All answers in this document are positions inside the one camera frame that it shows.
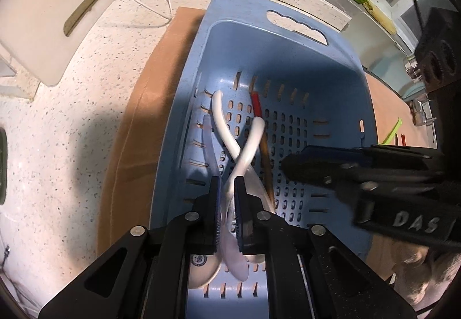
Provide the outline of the right white knit glove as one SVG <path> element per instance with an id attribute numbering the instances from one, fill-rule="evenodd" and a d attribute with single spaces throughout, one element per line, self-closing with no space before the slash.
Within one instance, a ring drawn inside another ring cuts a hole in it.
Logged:
<path id="1" fill-rule="evenodd" d="M 433 291 L 443 290 L 460 268 L 460 254 L 428 246 L 393 241 L 391 255 L 395 273 L 394 290 L 413 308 L 432 299 Z"/>

